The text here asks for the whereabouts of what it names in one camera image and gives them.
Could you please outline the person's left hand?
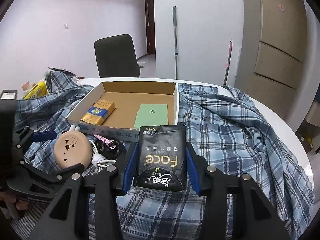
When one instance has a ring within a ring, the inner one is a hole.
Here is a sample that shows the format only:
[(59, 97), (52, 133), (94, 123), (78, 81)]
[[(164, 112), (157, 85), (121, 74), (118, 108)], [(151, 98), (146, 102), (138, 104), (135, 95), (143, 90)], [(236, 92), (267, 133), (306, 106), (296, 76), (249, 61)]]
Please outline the person's left hand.
[(0, 193), (0, 201), (5, 201), (7, 203), (15, 204), (18, 210), (27, 210), (29, 203), (25, 201), (17, 201), (16, 196), (11, 191), (4, 191)]

